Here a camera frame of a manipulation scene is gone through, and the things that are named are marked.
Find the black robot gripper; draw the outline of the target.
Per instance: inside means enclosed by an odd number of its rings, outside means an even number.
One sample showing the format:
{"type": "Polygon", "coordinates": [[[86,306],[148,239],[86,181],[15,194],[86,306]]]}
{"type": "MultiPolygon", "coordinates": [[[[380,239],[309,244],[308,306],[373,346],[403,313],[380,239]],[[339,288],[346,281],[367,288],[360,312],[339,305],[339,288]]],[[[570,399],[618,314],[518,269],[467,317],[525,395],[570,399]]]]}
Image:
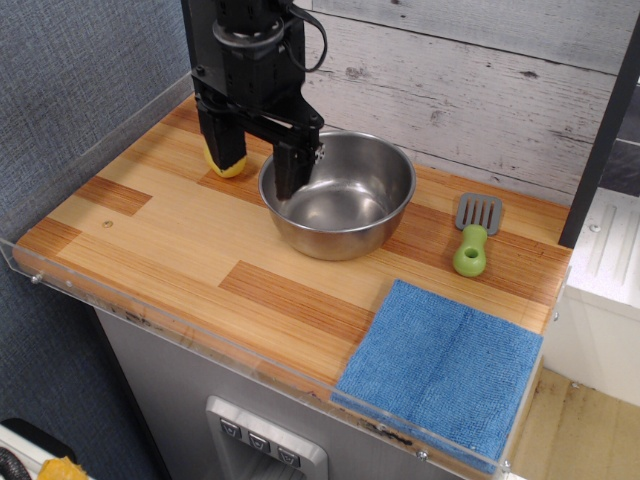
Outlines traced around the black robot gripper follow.
{"type": "Polygon", "coordinates": [[[245,143],[250,133],[275,145],[276,198],[290,199],[309,180],[320,148],[321,115],[302,97],[305,21],[271,19],[257,31],[235,32],[215,21],[225,94],[198,109],[205,143],[245,143]]]}

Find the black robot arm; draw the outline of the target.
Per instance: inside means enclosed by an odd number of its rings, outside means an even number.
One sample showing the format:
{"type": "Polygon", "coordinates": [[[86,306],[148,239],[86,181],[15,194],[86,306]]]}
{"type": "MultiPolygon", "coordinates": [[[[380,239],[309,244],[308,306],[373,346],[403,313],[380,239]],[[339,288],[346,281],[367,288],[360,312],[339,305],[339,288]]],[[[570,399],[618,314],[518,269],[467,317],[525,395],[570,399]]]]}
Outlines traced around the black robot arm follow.
{"type": "Polygon", "coordinates": [[[322,116],[301,89],[305,27],[318,20],[291,1],[182,4],[200,131],[226,175],[246,156],[251,134],[273,147],[276,195],[305,186],[322,144],[322,116]]]}

